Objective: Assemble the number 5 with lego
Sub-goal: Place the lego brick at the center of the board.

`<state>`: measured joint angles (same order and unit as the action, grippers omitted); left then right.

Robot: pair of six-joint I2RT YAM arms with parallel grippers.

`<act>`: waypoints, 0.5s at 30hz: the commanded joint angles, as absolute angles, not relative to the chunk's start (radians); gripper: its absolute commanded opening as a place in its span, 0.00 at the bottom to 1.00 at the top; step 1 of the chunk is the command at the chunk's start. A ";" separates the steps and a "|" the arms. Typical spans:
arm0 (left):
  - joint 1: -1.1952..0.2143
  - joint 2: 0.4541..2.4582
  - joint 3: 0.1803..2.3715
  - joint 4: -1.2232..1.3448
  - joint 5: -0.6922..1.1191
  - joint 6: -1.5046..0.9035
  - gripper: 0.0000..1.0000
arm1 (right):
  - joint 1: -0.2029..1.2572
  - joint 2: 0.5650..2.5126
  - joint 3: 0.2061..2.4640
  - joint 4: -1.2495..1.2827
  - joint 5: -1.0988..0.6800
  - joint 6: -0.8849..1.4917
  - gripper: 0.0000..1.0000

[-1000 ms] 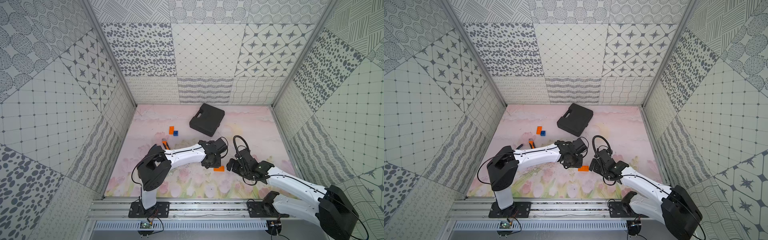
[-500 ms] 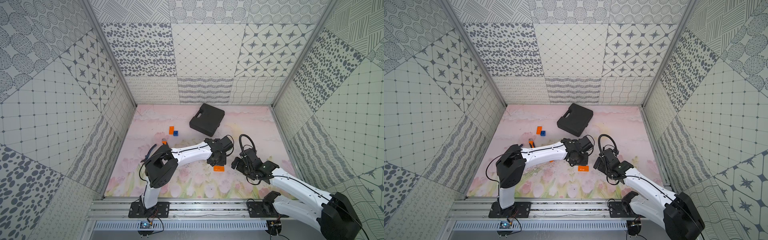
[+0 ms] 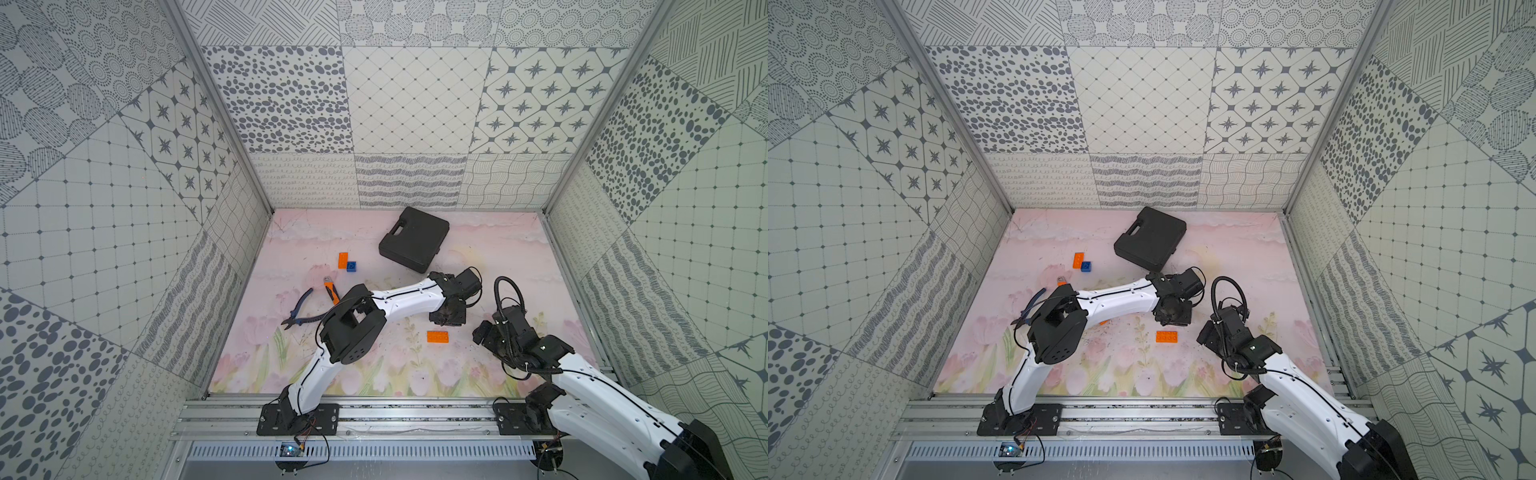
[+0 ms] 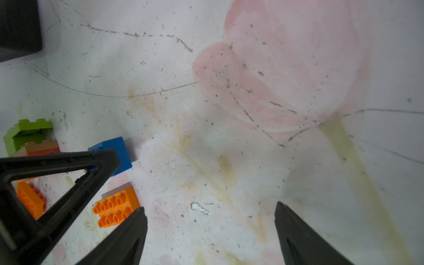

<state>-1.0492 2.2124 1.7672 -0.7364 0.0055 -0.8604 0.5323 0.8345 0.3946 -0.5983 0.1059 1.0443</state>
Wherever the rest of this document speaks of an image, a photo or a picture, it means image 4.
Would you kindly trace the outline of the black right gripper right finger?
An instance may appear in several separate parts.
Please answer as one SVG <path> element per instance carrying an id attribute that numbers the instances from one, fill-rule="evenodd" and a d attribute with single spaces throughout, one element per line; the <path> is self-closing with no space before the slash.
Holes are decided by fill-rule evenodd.
<path id="1" fill-rule="evenodd" d="M 280 248 L 287 265 L 350 265 L 352 263 L 289 206 L 278 202 L 274 215 Z"/>

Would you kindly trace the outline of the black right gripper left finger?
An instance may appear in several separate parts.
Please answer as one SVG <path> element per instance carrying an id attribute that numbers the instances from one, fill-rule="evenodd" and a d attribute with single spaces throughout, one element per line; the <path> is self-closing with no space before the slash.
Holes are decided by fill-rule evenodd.
<path id="1" fill-rule="evenodd" d="M 78 264 L 138 265 L 147 231 L 148 219 L 139 207 Z"/>

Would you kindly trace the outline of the orange lego brick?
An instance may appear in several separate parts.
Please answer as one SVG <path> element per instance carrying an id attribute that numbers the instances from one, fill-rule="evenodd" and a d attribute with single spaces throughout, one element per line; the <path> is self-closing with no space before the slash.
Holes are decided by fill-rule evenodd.
<path id="1" fill-rule="evenodd" d="M 140 207 L 132 186 L 95 202 L 93 213 L 98 215 L 98 227 L 105 229 L 119 225 Z"/>
<path id="2" fill-rule="evenodd" d="M 46 198 L 33 183 L 27 181 L 17 183 L 17 197 L 35 220 L 46 212 Z"/>

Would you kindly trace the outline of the tan lego plate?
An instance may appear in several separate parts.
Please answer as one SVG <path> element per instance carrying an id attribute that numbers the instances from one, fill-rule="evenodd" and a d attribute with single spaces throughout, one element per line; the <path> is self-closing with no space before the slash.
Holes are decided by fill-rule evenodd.
<path id="1" fill-rule="evenodd" d="M 46 149 L 60 148 L 56 140 L 43 140 L 40 143 L 34 141 L 21 144 L 20 148 L 9 157 L 27 157 L 27 153 Z"/>

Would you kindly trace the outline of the small blue lego brick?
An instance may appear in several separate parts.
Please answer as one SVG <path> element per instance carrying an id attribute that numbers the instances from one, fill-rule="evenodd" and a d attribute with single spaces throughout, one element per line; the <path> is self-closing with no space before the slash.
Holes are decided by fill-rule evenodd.
<path id="1" fill-rule="evenodd" d="M 121 136 L 97 143 L 89 147 L 87 150 L 88 151 L 113 150 L 116 169 L 111 174 L 111 177 L 115 177 L 127 170 L 130 170 L 133 166 L 129 156 L 129 152 L 125 145 L 125 141 L 123 137 Z"/>

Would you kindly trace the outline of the green long lego brick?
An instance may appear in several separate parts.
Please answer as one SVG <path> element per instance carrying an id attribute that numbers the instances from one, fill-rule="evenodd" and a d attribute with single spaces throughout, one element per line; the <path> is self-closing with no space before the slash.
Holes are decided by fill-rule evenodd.
<path id="1" fill-rule="evenodd" d="M 52 122 L 46 119 L 37 119 L 34 122 L 28 119 L 19 120 L 3 137 L 7 155 L 11 156 L 28 142 L 42 143 L 52 128 Z"/>

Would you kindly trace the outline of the red lego brick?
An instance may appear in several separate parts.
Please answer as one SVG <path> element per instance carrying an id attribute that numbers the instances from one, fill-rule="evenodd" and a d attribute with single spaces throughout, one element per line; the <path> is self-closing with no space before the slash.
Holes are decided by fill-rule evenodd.
<path id="1" fill-rule="evenodd" d="M 41 151 L 30 152 L 30 153 L 27 153 L 27 156 L 28 157 L 43 156 L 43 155 L 47 155 L 47 154 L 50 154 L 50 153 L 56 153 L 56 152 L 61 152 L 60 148 L 53 148 L 53 149 L 46 149 L 46 150 L 41 150 Z"/>

